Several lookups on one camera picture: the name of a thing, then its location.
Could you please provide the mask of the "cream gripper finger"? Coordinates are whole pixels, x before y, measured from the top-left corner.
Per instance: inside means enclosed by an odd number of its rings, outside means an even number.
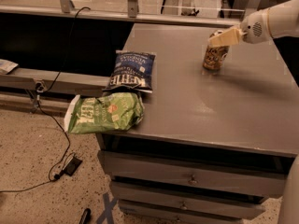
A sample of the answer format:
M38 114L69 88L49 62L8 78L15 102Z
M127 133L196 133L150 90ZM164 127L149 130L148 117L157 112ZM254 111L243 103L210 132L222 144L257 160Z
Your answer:
M208 45L212 48L236 45L245 34L239 27L233 26L223 31L215 32L208 39Z

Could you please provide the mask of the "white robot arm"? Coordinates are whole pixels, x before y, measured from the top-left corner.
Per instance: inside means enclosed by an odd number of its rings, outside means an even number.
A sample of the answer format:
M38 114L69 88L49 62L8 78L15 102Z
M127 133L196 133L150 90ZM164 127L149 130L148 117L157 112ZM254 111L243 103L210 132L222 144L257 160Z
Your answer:
M299 36L299 0L290 0L249 14L238 25L208 39L212 48L232 46L244 41L262 43L285 36ZM299 155L285 184L278 224L299 224Z

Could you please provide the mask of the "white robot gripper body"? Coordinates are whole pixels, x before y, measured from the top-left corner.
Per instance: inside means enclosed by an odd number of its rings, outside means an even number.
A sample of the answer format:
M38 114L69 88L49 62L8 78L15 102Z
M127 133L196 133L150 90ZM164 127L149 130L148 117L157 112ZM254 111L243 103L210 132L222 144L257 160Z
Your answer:
M240 24L243 41L257 44L271 39L268 28L268 10L262 9L249 14Z

